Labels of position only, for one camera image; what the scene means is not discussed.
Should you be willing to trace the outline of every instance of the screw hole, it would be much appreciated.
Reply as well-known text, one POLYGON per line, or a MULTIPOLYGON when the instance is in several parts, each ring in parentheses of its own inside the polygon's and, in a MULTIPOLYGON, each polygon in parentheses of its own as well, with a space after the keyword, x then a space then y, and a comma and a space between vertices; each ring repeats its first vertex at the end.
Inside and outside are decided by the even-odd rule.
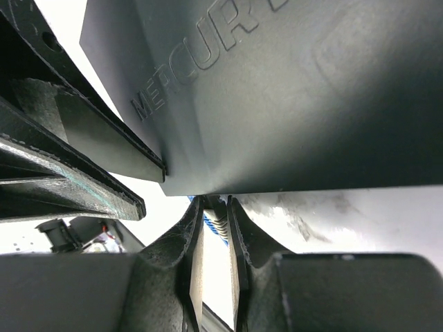
POLYGON ((42 33, 43 42, 48 46, 51 50, 57 53, 63 52, 62 46, 59 44, 57 37, 53 33, 44 32, 42 33))

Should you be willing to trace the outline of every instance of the blue cable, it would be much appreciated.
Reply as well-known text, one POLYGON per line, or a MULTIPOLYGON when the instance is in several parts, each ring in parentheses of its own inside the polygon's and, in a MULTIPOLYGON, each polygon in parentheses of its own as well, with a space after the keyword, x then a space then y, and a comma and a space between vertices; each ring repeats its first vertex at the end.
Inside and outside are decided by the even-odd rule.
MULTIPOLYGON (((194 196, 188 196, 188 198, 192 201, 194 196)), ((212 221, 203 213, 203 220, 205 222, 205 224, 210 228, 210 230, 212 230, 212 232, 215 235, 218 235, 218 237, 224 242, 224 244, 228 245, 227 240, 223 239, 220 234, 218 233, 217 229, 215 228, 214 224, 212 223, 212 221)))

